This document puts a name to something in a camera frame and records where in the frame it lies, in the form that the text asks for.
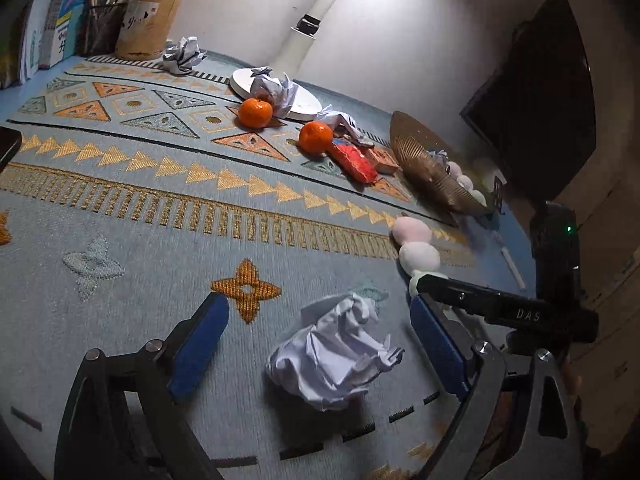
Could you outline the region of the three-colour dango plush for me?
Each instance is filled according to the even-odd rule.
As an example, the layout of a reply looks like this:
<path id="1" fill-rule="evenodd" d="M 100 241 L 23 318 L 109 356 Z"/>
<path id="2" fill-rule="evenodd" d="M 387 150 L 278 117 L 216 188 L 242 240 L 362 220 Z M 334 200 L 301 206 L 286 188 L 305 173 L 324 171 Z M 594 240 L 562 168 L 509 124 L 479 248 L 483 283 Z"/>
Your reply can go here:
<path id="1" fill-rule="evenodd" d="M 409 277 L 409 296 L 418 294 L 418 283 L 425 275 L 447 279 L 440 272 L 439 251 L 431 244 L 433 231 L 421 220 L 399 217 L 392 227 L 393 240 L 399 245 L 398 261 L 401 269 Z"/>

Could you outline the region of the white paper ball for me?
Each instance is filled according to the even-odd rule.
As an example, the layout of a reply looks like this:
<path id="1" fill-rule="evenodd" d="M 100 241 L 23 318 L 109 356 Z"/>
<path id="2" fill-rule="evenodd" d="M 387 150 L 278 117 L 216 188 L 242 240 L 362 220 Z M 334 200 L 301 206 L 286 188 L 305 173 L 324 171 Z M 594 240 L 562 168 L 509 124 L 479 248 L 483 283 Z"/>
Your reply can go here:
<path id="1" fill-rule="evenodd" d="M 374 299 L 356 292 L 323 297 L 300 310 L 295 327 L 271 352 L 266 375 L 317 411 L 344 410 L 404 356 L 390 336 L 370 334 L 376 324 Z"/>

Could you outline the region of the white chalk stick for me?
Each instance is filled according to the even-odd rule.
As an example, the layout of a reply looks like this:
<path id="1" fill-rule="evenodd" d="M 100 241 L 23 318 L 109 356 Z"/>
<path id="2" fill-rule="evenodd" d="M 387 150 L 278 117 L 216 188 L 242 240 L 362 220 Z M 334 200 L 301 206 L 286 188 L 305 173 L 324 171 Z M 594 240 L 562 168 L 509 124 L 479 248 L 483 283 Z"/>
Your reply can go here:
<path id="1" fill-rule="evenodd" d="M 504 240 L 502 239 L 502 237 L 497 231 L 492 231 L 491 236 L 494 238 L 494 240 L 498 244 L 501 255 L 503 256 L 503 259 L 506 262 L 506 265 L 509 267 L 511 274 L 513 275 L 514 280 L 516 281 L 516 284 L 518 284 L 518 289 L 525 290 L 526 283 L 524 281 L 524 278 L 522 277 L 520 270 L 518 270 L 518 266 L 515 264 L 515 261 L 513 260 L 509 252 L 509 249 L 506 248 L 506 243 L 504 242 Z"/>

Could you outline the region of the woven wicker basket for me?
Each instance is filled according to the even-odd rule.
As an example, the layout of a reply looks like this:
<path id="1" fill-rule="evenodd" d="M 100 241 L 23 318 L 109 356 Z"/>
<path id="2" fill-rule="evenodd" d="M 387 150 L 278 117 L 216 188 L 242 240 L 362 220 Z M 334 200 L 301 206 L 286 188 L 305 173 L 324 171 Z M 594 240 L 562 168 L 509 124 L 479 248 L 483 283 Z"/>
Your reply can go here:
<path id="1" fill-rule="evenodd" d="M 390 146 L 407 180 L 425 196 L 458 214 L 480 217 L 490 213 L 430 153 L 430 148 L 448 151 L 449 146 L 400 110 L 390 118 Z"/>

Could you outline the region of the black monitor screen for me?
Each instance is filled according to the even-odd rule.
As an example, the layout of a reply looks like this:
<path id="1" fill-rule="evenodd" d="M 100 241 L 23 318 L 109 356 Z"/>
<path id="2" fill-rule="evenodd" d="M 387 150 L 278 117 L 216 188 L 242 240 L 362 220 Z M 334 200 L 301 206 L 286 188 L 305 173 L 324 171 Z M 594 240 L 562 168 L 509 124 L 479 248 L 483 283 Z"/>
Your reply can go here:
<path id="1" fill-rule="evenodd" d="M 461 117 L 529 200 L 558 197 L 597 147 L 590 65 L 568 0 L 544 0 Z"/>

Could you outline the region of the red snack packet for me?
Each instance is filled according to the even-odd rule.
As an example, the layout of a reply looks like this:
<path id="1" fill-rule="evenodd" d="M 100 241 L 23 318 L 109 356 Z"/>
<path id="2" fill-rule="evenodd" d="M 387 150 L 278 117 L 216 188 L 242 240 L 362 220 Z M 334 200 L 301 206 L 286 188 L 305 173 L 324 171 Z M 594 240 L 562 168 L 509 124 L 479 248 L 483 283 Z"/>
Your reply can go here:
<path id="1" fill-rule="evenodd" d="M 369 185 L 378 180 L 378 172 L 356 145 L 343 139 L 335 139 L 328 153 L 357 182 Z"/>

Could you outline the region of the patterned blue rug mat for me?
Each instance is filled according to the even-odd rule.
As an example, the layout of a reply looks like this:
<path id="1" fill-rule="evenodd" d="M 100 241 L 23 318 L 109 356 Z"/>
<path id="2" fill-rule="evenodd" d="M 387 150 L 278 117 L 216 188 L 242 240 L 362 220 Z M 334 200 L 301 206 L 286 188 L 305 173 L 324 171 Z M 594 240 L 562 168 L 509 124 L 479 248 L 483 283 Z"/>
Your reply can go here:
<path id="1" fill-rule="evenodd" d="M 1 415 L 43 477 L 86 352 L 136 352 L 217 289 L 229 322 L 182 409 L 226 478 L 409 477 L 458 402 L 411 328 L 394 220 L 426 222 L 452 278 L 535 290 L 512 216 L 498 233 L 525 290 L 491 233 L 420 204 L 401 178 L 358 190 L 306 159 L 292 122 L 237 127 L 230 73 L 217 60 L 182 79 L 68 60 L 2 92 L 2 124 L 23 143 L 1 175 Z M 346 410 L 319 412 L 265 366 L 302 307 L 342 292 L 376 300 L 374 336 L 404 357 Z"/>

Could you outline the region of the crumpled paper right centre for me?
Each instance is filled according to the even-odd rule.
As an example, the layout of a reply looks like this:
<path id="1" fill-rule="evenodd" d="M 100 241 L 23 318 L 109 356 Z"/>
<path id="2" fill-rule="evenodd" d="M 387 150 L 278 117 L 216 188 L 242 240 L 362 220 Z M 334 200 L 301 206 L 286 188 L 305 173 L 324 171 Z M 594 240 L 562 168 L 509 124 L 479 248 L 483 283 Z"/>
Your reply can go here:
<path id="1" fill-rule="evenodd" d="M 337 136 L 349 136 L 360 148 L 373 146 L 373 142 L 358 129 L 355 119 L 341 110 L 334 110 L 332 105 L 323 107 L 314 120 L 329 126 Z"/>

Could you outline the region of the orange tangerine right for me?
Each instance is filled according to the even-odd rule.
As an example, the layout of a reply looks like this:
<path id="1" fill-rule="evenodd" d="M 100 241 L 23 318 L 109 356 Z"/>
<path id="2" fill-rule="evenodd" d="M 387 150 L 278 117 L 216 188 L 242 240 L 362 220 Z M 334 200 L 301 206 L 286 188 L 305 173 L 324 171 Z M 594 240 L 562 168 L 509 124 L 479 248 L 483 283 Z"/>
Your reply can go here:
<path id="1" fill-rule="evenodd" d="M 319 156 L 333 143 L 333 131 L 323 122 L 307 122 L 299 131 L 297 146 L 309 155 Z"/>

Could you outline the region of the orange tangerine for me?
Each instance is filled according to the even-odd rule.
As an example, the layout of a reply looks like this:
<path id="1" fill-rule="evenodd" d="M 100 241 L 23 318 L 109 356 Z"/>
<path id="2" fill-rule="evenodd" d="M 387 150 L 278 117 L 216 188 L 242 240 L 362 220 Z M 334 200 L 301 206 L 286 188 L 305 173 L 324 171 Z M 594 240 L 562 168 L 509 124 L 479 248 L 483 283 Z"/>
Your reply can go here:
<path id="1" fill-rule="evenodd" d="M 297 146 L 309 155 L 319 156 L 333 143 L 333 131 L 323 122 L 307 122 L 299 131 Z"/>
<path id="2" fill-rule="evenodd" d="M 257 98 L 246 99 L 239 107 L 239 122 L 248 128 L 261 129 L 271 122 L 272 105 Z"/>

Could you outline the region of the crumpled paper on lamp base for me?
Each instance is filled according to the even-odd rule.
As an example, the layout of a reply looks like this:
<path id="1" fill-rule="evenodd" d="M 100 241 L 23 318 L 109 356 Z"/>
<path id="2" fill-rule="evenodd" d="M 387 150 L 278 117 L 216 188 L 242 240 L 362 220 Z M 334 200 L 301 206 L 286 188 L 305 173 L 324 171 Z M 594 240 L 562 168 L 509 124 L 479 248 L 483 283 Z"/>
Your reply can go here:
<path id="1" fill-rule="evenodd" d="M 281 78 L 271 76 L 269 66 L 252 69 L 250 97 L 266 101 L 271 105 L 272 114 L 277 118 L 285 118 L 295 103 L 299 84 L 283 74 Z"/>

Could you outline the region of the white desk lamp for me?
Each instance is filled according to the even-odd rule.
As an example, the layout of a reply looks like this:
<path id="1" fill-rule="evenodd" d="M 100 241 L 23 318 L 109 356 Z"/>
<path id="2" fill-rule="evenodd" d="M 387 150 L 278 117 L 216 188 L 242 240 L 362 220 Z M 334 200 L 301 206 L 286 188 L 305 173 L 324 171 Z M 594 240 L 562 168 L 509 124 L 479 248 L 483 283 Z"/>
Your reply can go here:
<path id="1" fill-rule="evenodd" d="M 296 78 L 299 67 L 316 40 L 326 12 L 334 2 L 335 0 L 314 0 L 310 9 L 291 28 L 279 52 L 268 62 L 268 66 L 272 68 L 272 76 L 287 74 L 291 79 Z M 309 90 L 300 87 L 286 118 L 306 122 L 313 120 L 321 109 L 320 101 Z"/>

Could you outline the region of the orange tangerine left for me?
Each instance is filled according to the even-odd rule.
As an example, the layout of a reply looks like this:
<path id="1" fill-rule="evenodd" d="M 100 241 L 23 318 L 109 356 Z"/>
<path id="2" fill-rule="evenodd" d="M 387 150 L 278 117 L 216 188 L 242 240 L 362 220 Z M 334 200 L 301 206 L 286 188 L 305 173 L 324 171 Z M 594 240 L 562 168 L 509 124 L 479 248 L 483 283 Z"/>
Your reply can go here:
<path id="1" fill-rule="evenodd" d="M 271 122 L 272 105 L 257 98 L 246 99 L 239 107 L 239 122 L 248 128 L 261 129 Z"/>

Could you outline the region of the white tall book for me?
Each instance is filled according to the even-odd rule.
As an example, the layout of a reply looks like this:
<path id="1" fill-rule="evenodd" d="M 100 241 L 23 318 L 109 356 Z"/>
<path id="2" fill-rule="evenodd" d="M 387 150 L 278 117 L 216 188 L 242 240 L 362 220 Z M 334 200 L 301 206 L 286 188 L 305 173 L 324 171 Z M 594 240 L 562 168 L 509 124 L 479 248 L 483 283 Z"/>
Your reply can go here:
<path id="1" fill-rule="evenodd" d="M 40 46 L 51 0 L 32 0 L 23 27 L 18 83 L 24 84 L 38 72 Z"/>

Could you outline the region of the bamboo pen holder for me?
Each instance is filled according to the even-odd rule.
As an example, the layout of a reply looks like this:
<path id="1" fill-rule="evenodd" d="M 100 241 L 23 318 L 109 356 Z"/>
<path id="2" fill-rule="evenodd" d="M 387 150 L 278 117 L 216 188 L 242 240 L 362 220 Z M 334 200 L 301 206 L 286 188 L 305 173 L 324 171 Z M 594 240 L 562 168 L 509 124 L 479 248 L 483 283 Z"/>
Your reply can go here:
<path id="1" fill-rule="evenodd" d="M 182 0 L 128 0 L 115 47 L 116 58 L 159 58 Z"/>

